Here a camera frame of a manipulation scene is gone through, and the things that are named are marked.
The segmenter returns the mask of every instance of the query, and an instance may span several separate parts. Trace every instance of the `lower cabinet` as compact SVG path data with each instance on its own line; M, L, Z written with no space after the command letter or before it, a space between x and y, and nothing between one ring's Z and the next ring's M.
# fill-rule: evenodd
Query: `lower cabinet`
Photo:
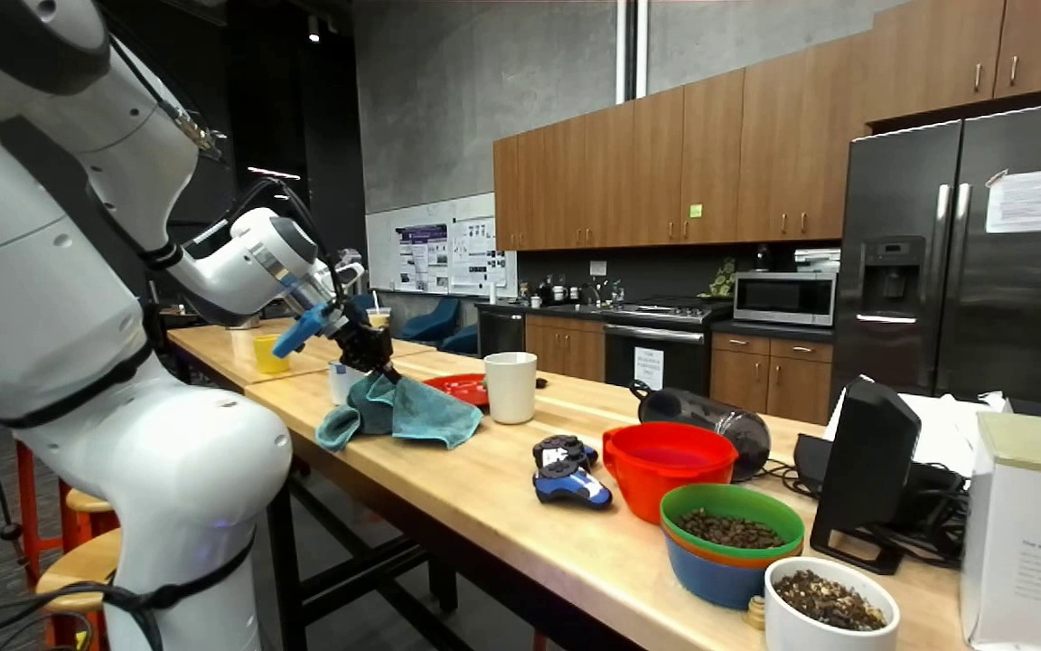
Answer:
M524 345L545 373L603 379L603 323L526 315Z
M712 335L708 397L748 412L823 424L831 412L831 343L776 335Z

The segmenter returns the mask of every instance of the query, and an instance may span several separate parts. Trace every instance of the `green bowl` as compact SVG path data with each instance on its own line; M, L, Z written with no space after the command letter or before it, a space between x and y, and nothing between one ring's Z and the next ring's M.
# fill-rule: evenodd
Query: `green bowl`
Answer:
M765 549L743 549L743 547L721 547L721 541L689 536L688 529L678 529L678 515L697 512L697 509L765 524L785 541L765 547ZM774 497L765 493L743 489L743 483L683 483L683 489L664 493L660 529L683 549L708 556L708 560L726 560L736 569L739 564L764 569L776 556L794 556L794 554L801 554L801 541L807 541L807 524L790 506L785 506L780 497Z

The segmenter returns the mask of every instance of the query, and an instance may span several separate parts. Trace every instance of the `whiteboard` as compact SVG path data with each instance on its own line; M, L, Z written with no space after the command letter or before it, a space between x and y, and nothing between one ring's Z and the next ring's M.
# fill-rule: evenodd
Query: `whiteboard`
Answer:
M518 295L518 254L496 249L496 194L370 213L365 226L372 289Z

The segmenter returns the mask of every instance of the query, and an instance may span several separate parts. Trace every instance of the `red bowl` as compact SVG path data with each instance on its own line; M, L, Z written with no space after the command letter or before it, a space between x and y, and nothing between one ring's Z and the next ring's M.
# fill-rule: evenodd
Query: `red bowl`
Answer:
M462 376L431 376L431 388L473 406L473 409L486 409L486 388L484 388L484 373L462 373Z
M603 467L641 519L660 519L660 494L678 483L731 483L736 449L689 424L635 424L603 433Z

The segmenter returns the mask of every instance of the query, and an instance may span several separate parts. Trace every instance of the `white mug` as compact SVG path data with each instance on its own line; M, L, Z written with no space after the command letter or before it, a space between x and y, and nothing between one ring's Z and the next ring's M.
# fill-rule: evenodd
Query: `white mug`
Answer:
M535 354L496 349L484 359L486 414L496 424L526 424L535 412Z

